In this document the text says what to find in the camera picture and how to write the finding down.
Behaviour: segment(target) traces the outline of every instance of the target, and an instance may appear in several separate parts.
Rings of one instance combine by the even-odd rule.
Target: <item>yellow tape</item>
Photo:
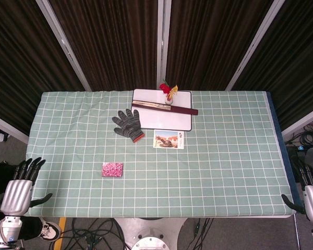
[[[65,230],[65,224],[66,224],[66,217],[61,217],[59,220],[59,227],[61,228],[62,232]],[[62,241],[63,241],[63,239],[59,239],[54,243],[54,250],[61,250]]]

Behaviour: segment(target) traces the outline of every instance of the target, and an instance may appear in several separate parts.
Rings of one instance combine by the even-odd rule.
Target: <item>gray work glove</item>
[[[133,142],[137,142],[140,138],[144,137],[144,133],[141,130],[139,121],[139,112],[134,110],[132,114],[130,109],[126,109],[127,116],[123,111],[118,111],[118,117],[113,117],[113,122],[116,123],[121,128],[114,128],[116,134],[131,138]]]

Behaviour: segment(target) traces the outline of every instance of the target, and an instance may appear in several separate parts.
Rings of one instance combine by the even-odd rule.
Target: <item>whiteboard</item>
[[[161,90],[134,90],[133,100],[165,104],[166,95]],[[174,106],[191,108],[191,92],[178,91],[173,97]],[[191,130],[191,115],[132,107],[139,111],[143,129]]]

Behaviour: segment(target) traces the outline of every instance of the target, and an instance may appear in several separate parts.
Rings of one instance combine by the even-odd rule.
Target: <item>metal base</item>
[[[177,250],[177,239],[187,218],[115,218],[132,250]]]

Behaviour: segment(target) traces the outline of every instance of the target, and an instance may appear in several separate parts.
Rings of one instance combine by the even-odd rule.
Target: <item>blue table edge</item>
[[[285,167],[287,180],[288,180],[288,183],[289,183],[290,189],[291,189],[292,199],[293,199],[294,204],[299,205],[299,206],[303,206],[303,203],[300,200],[300,196],[299,196],[299,192],[298,192],[298,189],[297,189],[296,181],[295,181],[294,176],[293,176],[291,163],[290,163],[290,160],[288,158],[287,150],[286,150],[286,147],[285,147],[285,144],[284,144],[284,140],[283,140],[283,136],[282,136],[281,127],[280,127],[280,124],[278,122],[277,114],[276,114],[275,108],[273,106],[273,102],[272,102],[272,98],[271,98],[270,92],[267,92],[267,98],[268,98],[268,102],[269,102],[269,107],[270,107],[270,111],[271,111],[273,124],[275,126],[275,131],[276,131],[276,135],[277,135],[277,139],[278,139],[278,144],[280,146],[280,150],[281,150],[281,154],[282,154],[282,158],[283,158],[283,162],[284,162],[284,167]]]

